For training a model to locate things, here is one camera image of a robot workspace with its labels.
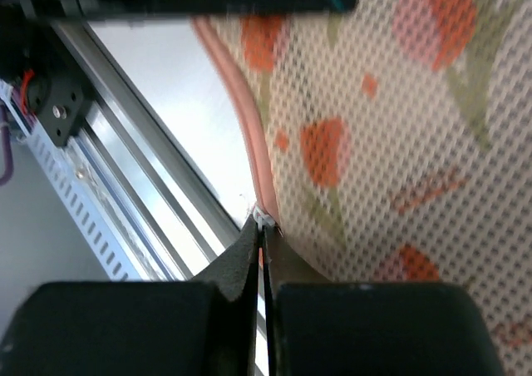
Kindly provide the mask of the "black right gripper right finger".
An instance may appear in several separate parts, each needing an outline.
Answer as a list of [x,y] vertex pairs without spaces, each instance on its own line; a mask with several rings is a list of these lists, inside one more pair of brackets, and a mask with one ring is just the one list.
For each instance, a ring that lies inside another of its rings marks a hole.
[[474,300],[441,282],[333,283],[261,237],[272,375],[501,375]]

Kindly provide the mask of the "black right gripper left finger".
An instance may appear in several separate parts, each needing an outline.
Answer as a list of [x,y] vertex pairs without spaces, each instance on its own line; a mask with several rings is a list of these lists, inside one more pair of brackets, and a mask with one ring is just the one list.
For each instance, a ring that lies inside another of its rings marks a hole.
[[53,282],[18,307],[4,375],[251,375],[259,230],[187,281]]

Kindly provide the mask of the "white zipper pull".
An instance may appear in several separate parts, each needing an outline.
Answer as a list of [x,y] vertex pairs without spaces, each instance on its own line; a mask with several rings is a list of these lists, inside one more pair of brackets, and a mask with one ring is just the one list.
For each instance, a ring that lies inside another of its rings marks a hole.
[[258,204],[252,209],[251,215],[259,231],[262,231],[265,227],[274,227],[276,225],[274,218],[267,212],[264,212]]

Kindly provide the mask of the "floral mesh laundry bag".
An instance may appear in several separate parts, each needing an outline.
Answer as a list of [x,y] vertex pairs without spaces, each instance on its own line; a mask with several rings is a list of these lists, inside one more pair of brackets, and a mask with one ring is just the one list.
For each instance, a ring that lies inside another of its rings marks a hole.
[[257,204],[337,281],[441,280],[531,372],[531,0],[203,16]]

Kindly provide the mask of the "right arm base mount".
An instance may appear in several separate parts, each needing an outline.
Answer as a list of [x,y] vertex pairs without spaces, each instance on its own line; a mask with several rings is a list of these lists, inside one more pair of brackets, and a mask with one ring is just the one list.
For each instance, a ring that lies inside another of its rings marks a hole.
[[12,9],[1,11],[1,79],[18,89],[22,116],[38,121],[57,147],[77,135],[95,99],[55,31]]

